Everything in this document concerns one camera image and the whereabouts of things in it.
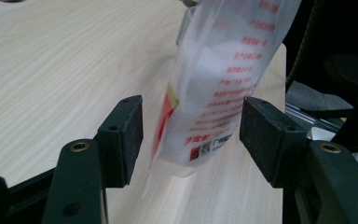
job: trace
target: white plastic bag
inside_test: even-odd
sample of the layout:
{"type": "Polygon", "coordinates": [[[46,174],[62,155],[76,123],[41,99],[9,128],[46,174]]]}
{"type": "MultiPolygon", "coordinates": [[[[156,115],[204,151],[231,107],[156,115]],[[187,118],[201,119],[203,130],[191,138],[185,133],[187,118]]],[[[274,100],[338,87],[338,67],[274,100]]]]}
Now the white plastic bag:
{"type": "Polygon", "coordinates": [[[172,71],[151,176],[191,175],[235,132],[300,0],[204,0],[172,71]]]}

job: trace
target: wood grain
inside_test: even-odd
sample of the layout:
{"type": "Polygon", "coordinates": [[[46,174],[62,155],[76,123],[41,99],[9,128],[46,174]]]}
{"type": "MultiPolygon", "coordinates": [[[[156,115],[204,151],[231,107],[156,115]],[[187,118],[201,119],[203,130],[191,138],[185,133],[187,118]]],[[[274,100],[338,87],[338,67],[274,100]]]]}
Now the wood grain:
{"type": "MultiPolygon", "coordinates": [[[[195,175],[142,197],[185,7],[179,1],[0,2],[0,176],[9,186],[91,138],[122,98],[144,97],[145,139],[131,184],[107,191],[110,223],[280,223],[273,189],[238,138],[195,175]]],[[[284,47],[255,96],[284,106],[284,47]]]]}

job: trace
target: barcode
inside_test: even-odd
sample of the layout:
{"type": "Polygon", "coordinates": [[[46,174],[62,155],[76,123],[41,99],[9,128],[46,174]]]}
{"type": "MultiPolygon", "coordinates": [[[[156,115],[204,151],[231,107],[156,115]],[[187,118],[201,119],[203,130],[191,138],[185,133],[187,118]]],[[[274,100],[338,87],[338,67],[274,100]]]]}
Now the barcode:
{"type": "Polygon", "coordinates": [[[231,134],[202,144],[200,147],[192,148],[190,152],[190,160],[193,161],[200,156],[208,155],[211,151],[217,150],[225,144],[230,136],[231,134]]]}

